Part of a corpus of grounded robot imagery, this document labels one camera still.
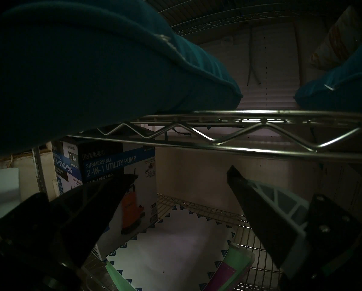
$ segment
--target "blue label band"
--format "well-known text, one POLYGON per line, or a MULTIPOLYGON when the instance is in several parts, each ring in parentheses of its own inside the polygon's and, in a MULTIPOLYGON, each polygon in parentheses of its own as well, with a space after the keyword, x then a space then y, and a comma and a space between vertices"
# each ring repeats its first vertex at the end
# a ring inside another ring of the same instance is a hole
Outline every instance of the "blue label band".
POLYGON ((86 161, 84 166, 84 180, 94 179, 95 177, 108 174, 116 169, 123 168, 129 164, 155 156, 154 147, 141 147, 114 155, 102 156, 101 158, 86 161))

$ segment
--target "blue cushion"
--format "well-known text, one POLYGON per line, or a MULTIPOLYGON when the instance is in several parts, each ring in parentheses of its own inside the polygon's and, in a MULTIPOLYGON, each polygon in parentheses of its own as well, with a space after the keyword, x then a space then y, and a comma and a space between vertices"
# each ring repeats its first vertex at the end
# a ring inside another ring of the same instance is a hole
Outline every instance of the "blue cushion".
POLYGON ((142 0, 14 0, 0 18, 0 154, 241 98, 216 58, 142 0))
POLYGON ((309 110, 362 112, 362 44, 341 66, 300 87, 294 99, 309 110))

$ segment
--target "orange pump image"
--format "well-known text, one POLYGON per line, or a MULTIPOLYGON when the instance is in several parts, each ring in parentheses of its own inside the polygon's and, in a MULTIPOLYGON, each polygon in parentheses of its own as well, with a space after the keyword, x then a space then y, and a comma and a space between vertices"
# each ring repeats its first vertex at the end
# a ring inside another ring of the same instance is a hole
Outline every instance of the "orange pump image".
POLYGON ((127 235, 141 224, 144 216, 144 207, 137 205, 135 185, 125 193, 121 201, 122 205, 122 235, 127 235))

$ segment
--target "zigzag wire rail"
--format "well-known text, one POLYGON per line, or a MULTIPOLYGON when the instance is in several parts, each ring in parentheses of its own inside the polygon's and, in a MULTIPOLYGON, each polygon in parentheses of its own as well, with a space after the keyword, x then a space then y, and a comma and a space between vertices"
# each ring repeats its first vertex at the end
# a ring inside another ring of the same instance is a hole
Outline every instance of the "zigzag wire rail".
POLYGON ((355 135, 362 134, 362 114, 353 114, 346 112, 309 112, 309 111, 203 111, 192 112, 190 114, 171 114, 171 115, 154 115, 145 116, 136 121, 123 122, 108 132, 101 128, 97 129, 101 134, 88 134, 80 132, 79 134, 70 135, 71 137, 108 140, 114 142, 129 142, 152 146, 171 146, 186 149, 197 150, 216 150, 225 151, 236 154, 243 154, 255 157, 272 157, 272 158, 306 158, 318 160, 333 160, 362 163, 362 153, 344 153, 344 152, 328 152, 327 150, 338 143, 346 141, 355 135), (321 144, 311 143, 298 135, 295 135, 278 124, 297 124, 307 125, 309 127, 342 127, 348 128, 345 132, 327 142, 321 144), (164 126, 156 132, 147 132, 140 127, 141 124, 149 124, 154 126, 164 126), (238 131, 231 134, 213 139, 194 126, 213 126, 213 127, 238 127, 238 131), (123 136, 111 136, 123 127, 128 127, 141 138, 134 139, 123 136), (163 141, 155 140, 156 137, 166 133, 175 127, 182 127, 205 144, 180 141, 163 141), (305 151, 280 151, 266 150, 256 148, 223 146, 223 144, 234 140, 241 135, 246 135, 256 130, 267 128, 274 132, 285 136, 294 143, 300 145, 305 151))

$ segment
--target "metal shelf rail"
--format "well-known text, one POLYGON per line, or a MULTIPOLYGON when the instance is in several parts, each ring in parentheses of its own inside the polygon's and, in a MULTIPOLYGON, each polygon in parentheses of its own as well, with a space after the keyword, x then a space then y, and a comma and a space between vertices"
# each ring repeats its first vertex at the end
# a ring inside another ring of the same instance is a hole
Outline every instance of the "metal shelf rail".
MULTIPOLYGON (((247 247, 248 250, 254 252, 255 262, 248 275, 244 277, 235 290, 277 290, 282 271, 273 264, 270 255, 266 253, 263 245, 252 232, 247 219, 243 215, 158 194, 157 205, 159 218, 163 218, 175 204, 182 205, 194 213, 232 226, 236 231, 235 243, 247 247)), ((104 272, 98 274, 99 277, 96 277, 92 273, 92 270, 99 269, 102 266, 104 267, 104 263, 91 253, 82 269, 90 275, 92 279, 97 281, 98 284, 101 284, 103 289, 109 291, 112 289, 113 283, 110 279, 105 279, 103 274, 106 273, 106 269, 104 268, 104 272)))
POLYGON ((70 135, 71 137, 106 140, 112 142, 127 142, 148 146, 170 146, 194 150, 215 150, 252 157, 264 158, 297 158, 319 161, 338 161, 349 163, 362 163, 361 152, 341 152, 334 150, 335 145, 362 134, 362 114, 348 112, 325 111, 194 111, 189 114, 160 114, 144 116, 134 121, 118 123, 112 128, 98 128, 70 135), (156 132, 145 130, 141 125, 163 126, 156 132), (326 142, 310 142, 301 136, 287 130, 290 125, 302 127, 344 128, 344 132, 326 142), (123 136, 122 128, 130 128, 140 138, 123 136), (196 136, 188 141, 168 140, 167 132, 175 127, 182 127, 196 136), (198 127, 232 127, 239 128, 236 132, 223 135, 217 139, 201 132, 198 127), (279 135, 286 137, 293 144, 299 145, 299 149, 272 150, 257 147, 228 146, 226 143, 239 140, 259 129, 267 128, 279 135), (165 140, 156 140, 156 137, 165 134, 165 140))

